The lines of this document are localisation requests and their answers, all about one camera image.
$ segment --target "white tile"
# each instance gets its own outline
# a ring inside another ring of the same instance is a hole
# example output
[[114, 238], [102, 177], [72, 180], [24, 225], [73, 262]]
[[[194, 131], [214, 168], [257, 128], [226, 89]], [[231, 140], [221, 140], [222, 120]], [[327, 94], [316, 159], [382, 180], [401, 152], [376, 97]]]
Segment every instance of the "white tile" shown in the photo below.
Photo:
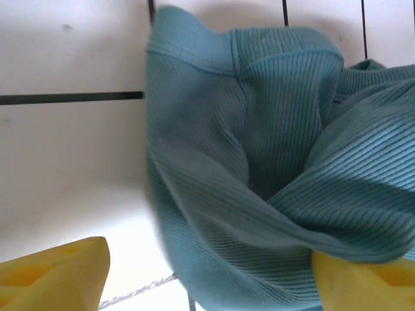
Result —
[[0, 95], [141, 91], [145, 0], [0, 0]]
[[203, 309], [200, 304], [196, 303], [196, 311], [205, 311], [205, 309]]
[[179, 281], [171, 281], [103, 310], [188, 311], [189, 302], [187, 300], [187, 292]]
[[0, 262], [105, 236], [102, 300], [169, 276], [148, 198], [144, 100], [0, 106]]
[[284, 26], [282, 2], [275, 0], [157, 0], [194, 14], [216, 31], [234, 28]]
[[389, 66], [415, 63], [413, 0], [364, 0], [368, 57]]
[[361, 0], [288, 0], [289, 26], [313, 27], [337, 45], [346, 65], [364, 60]]

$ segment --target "dark grout line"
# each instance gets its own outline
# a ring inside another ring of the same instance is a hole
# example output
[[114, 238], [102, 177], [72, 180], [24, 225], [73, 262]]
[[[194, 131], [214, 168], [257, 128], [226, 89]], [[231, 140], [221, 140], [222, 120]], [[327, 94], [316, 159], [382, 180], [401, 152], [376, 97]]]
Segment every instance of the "dark grout line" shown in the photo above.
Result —
[[148, 13], [150, 14], [150, 22], [153, 24], [156, 6], [154, 5], [154, 0], [148, 0], [147, 3], [148, 3]]
[[413, 2], [414, 2], [413, 11], [414, 11], [414, 35], [415, 35], [415, 0]]
[[288, 27], [288, 9], [287, 0], [283, 0], [284, 25]]
[[51, 104], [57, 102], [98, 102], [101, 100], [125, 100], [143, 98], [143, 91], [115, 93], [0, 95], [0, 106], [23, 104]]
[[368, 59], [368, 44], [366, 41], [366, 16], [364, 14], [364, 0], [362, 0], [362, 26], [363, 26], [363, 44], [364, 44], [364, 59]]
[[187, 298], [189, 299], [189, 311], [196, 311], [196, 303], [192, 297], [190, 297], [189, 293], [187, 293]]

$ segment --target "teal shirt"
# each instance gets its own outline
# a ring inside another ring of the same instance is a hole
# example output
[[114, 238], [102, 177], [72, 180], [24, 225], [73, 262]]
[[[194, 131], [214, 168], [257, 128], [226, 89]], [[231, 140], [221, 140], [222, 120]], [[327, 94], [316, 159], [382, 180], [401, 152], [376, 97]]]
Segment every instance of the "teal shirt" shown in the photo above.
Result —
[[415, 67], [343, 68], [311, 29], [148, 44], [148, 174], [171, 264], [207, 311], [319, 310], [311, 250], [415, 259]]

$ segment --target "teal ribbed fabric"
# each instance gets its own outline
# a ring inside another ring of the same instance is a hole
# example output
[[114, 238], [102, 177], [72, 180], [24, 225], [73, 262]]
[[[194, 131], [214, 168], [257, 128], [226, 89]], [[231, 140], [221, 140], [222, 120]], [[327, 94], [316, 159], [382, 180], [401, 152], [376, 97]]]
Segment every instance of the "teal ribbed fabric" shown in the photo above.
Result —
[[158, 11], [148, 174], [177, 276], [207, 311], [320, 310], [311, 250], [415, 258], [415, 67], [311, 29], [214, 33]]

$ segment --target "tile grout line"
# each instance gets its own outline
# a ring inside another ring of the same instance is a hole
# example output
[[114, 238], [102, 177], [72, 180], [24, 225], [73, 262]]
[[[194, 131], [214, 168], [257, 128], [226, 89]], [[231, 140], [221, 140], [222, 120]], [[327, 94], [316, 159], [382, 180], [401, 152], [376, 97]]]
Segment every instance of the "tile grout line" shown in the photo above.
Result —
[[284, 25], [288, 27], [288, 8], [287, 8], [287, 0], [283, 1], [283, 14], [284, 14]]
[[187, 293], [187, 298], [189, 300], [189, 311], [196, 311], [196, 303], [192, 297], [190, 297], [189, 293]]
[[137, 296], [139, 294], [142, 294], [144, 292], [147, 292], [149, 290], [152, 290], [153, 288], [159, 287], [161, 285], [164, 285], [164, 284], [166, 284], [168, 282], [171, 282], [171, 281], [174, 281], [176, 279], [177, 279], [177, 276], [176, 276], [175, 273], [173, 273], [169, 277], [166, 277], [164, 279], [160, 279], [160, 280], [151, 282], [149, 285], [143, 286], [142, 288], [140, 288], [138, 290], [134, 290], [133, 292], [130, 292], [130, 293], [126, 294], [126, 295], [117, 296], [117, 297], [114, 297], [114, 298], [112, 298], [110, 300], [101, 301], [99, 303], [98, 310], [102, 310], [102, 309], [105, 309], [105, 308], [107, 308], [109, 306], [113, 306], [113, 305], [115, 305], [117, 303], [120, 303], [122, 301], [125, 301], [125, 300], [127, 300], [129, 298], [133, 298], [133, 297], [135, 297], [135, 296]]
[[23, 104], [54, 104], [59, 102], [98, 102], [103, 100], [129, 100], [144, 98], [144, 91], [0, 95], [0, 106]]
[[153, 24], [154, 15], [156, 11], [156, 5], [154, 4], [154, 0], [147, 0], [148, 5], [148, 14], [150, 17], [150, 24]]
[[415, 35], [415, 0], [413, 1], [414, 5], [412, 7], [413, 12], [414, 12], [414, 35]]
[[368, 59], [368, 44], [366, 39], [366, 16], [364, 13], [364, 0], [361, 0], [362, 6], [362, 28], [363, 28], [363, 44], [364, 44], [364, 59]]

